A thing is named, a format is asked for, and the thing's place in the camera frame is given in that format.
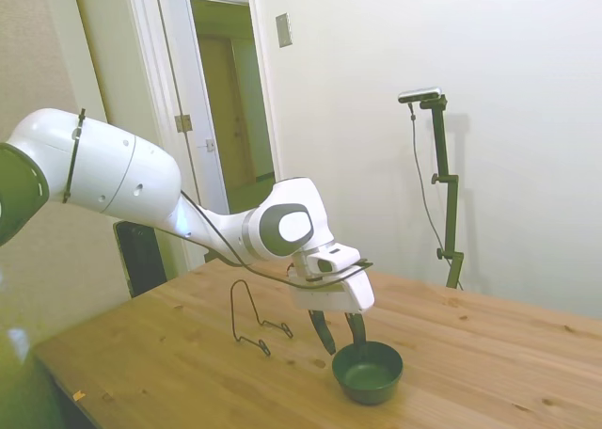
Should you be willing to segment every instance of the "green bowl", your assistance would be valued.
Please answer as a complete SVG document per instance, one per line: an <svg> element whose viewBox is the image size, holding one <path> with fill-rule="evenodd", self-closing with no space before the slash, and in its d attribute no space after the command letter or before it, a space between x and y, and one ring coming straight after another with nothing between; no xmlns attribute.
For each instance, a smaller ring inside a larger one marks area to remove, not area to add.
<svg viewBox="0 0 602 429"><path fill-rule="evenodd" d="M366 342L361 350L350 344L332 360L332 372L344 393L364 405L377 405L390 399L403 370L402 356L381 342Z"/></svg>

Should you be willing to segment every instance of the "wooden table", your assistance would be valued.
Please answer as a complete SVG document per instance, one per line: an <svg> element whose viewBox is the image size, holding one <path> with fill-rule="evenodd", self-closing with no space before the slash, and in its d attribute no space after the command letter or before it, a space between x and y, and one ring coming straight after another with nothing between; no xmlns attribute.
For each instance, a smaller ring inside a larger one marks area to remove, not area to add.
<svg viewBox="0 0 602 429"><path fill-rule="evenodd" d="M369 339L403 356L396 397L348 401L306 311L289 291L213 261L43 343L57 384L102 428L602 428L602 322L375 272ZM246 278L259 328L237 289ZM337 346L343 314L327 314Z"/></svg>

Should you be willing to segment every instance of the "black cable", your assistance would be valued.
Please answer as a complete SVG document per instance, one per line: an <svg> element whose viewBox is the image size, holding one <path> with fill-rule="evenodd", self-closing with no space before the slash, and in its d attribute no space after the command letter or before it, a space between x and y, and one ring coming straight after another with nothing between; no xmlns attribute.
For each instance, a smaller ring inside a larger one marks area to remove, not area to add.
<svg viewBox="0 0 602 429"><path fill-rule="evenodd" d="M317 290L320 288L325 288L327 286L331 286L331 285L336 285L337 283L341 283L342 281L347 280L348 278L354 276L355 274L368 269L370 266L372 266L371 262L364 262L363 264L357 264L359 265L360 269L357 271L352 272L351 274L347 274L345 277L342 278L337 278L336 280L333 281L329 281L327 283L323 283L320 285L299 285L298 283L293 283L291 281L285 280L283 278L278 278L278 277L274 277L274 276L270 276L269 274L264 274L263 272L260 271L256 271L255 269L252 269L248 264L246 264L243 259L240 257L240 255L238 254L238 252L236 252L236 250L234 250L234 247L232 247L232 245L228 242L228 240L224 237L224 235L221 233L221 231L214 225L214 223L211 221L211 219L209 218L209 216L207 216L205 214L205 212L202 210L202 208L200 208L192 199L190 199L190 197L188 197L188 195L182 191L182 195L184 196L184 198L186 200L188 200L188 202L193 206L193 208L195 210L197 210L197 212L201 215L201 217L203 219L205 219L205 221L209 224L209 226L215 231L215 233L217 234L217 236L219 236L219 238L224 242L224 244L230 249L230 252L232 252L232 254L234 255L234 257L236 258L236 260L238 260L238 262L240 263L241 266L244 267L244 269L246 269L248 272L251 272L257 276L261 276L264 278L269 278L270 280L275 280L275 281L279 281L280 283L284 283L285 285L289 285L289 286L293 286L294 288L300 289L300 290Z"/></svg>
<svg viewBox="0 0 602 429"><path fill-rule="evenodd" d="M437 242L439 243L439 247L441 247L441 251L444 251L445 249L443 248L443 243L441 243L441 237L439 236L439 233L437 232L437 230L435 228L435 224L433 223L433 218L431 217L431 212L429 211L429 205L426 203L426 195L424 193L424 180L422 179L422 171L420 170L420 163L418 161L418 153L416 151L416 115L414 114L414 106L412 106L412 103L409 103L408 107L410 108L410 114L411 114L410 119L412 120L412 147L414 149L414 161L416 162L416 170L418 171L418 178L420 179L420 191L422 193L422 203L424 204L424 211L426 212L426 216L429 218L429 224L431 224L431 228L433 229L433 232L435 233L435 237L436 237ZM448 262L449 267L452 267L452 263L450 262L450 260L448 260L446 258L445 261ZM460 289L462 291L464 291L464 288L462 287L462 283L460 283L459 279L458 279L458 286L460 287Z"/></svg>

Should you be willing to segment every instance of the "doorway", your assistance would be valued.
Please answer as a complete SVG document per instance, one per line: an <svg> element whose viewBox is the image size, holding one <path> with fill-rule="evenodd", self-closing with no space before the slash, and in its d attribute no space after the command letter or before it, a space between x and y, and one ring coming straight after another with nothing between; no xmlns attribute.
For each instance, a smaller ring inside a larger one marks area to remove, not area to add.
<svg viewBox="0 0 602 429"><path fill-rule="evenodd" d="M275 182L247 5L191 0L230 213L257 207Z"/></svg>

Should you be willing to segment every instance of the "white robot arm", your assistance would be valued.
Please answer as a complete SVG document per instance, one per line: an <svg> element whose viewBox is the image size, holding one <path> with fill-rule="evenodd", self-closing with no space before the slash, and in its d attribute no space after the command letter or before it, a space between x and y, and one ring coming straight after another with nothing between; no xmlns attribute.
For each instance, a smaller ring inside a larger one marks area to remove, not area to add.
<svg viewBox="0 0 602 429"><path fill-rule="evenodd" d="M175 160L150 142L83 114L41 109L0 144L0 246L47 200L62 201L167 231L232 265L292 257L294 302L310 310L324 343L322 311L372 306L366 263L335 242L310 179L276 183L258 208L232 215L198 207L181 184Z"/></svg>

